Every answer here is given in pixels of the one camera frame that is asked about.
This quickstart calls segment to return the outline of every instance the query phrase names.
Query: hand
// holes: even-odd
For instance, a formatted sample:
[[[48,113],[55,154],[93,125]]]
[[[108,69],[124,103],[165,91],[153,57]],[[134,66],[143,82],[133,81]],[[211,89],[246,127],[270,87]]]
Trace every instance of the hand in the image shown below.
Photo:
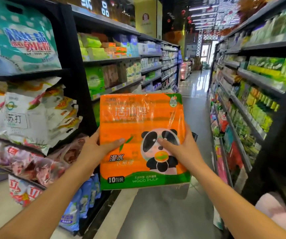
[[[195,166],[203,166],[205,162],[201,156],[198,146],[190,131],[189,125],[185,122],[185,140],[183,144],[177,146],[162,138],[157,141],[166,150],[171,152],[177,160],[186,167],[189,171]]]
[[[100,128],[91,136],[85,138],[85,144],[82,147],[77,161],[73,164],[79,172],[84,172],[85,180],[88,180],[93,170],[99,165],[100,161],[112,150],[121,146],[125,139],[121,138],[111,143],[98,145]]]

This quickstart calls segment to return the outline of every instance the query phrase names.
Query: panda illustration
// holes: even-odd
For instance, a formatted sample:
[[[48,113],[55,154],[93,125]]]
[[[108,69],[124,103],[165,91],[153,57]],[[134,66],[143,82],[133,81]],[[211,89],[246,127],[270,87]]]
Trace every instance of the panda illustration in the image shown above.
[[[146,166],[150,171],[176,175],[177,159],[157,142],[157,138],[163,138],[174,145],[179,145],[177,131],[175,129],[156,128],[150,132],[142,132],[142,138],[141,154],[147,161]]]

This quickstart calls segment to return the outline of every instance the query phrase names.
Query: orange tissue package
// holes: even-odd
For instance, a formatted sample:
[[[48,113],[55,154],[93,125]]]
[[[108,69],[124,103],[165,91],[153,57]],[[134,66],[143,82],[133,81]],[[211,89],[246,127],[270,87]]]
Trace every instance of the orange tissue package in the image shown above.
[[[101,161],[101,189],[189,183],[190,173],[158,142],[185,138],[180,94],[111,94],[100,100],[100,143],[125,138]]]

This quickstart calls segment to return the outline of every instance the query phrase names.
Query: shopping cart handle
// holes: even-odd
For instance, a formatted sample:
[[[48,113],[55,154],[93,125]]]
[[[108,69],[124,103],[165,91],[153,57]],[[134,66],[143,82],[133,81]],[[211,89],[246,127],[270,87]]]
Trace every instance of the shopping cart handle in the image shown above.
[[[193,135],[193,138],[194,138],[194,140],[196,142],[198,135],[196,133],[194,133],[194,132],[192,132],[192,135]]]

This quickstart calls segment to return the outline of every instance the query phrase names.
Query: aisle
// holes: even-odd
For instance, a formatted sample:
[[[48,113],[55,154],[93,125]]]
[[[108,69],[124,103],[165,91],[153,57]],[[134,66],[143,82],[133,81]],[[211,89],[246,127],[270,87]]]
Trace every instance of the aisle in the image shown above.
[[[187,81],[180,83],[180,93],[185,119],[198,134],[201,154],[212,168],[206,103],[208,83],[209,71],[201,76],[195,71]],[[213,210],[211,201],[194,177],[190,185],[180,187],[122,190],[95,239],[216,239],[221,234],[213,225]]]

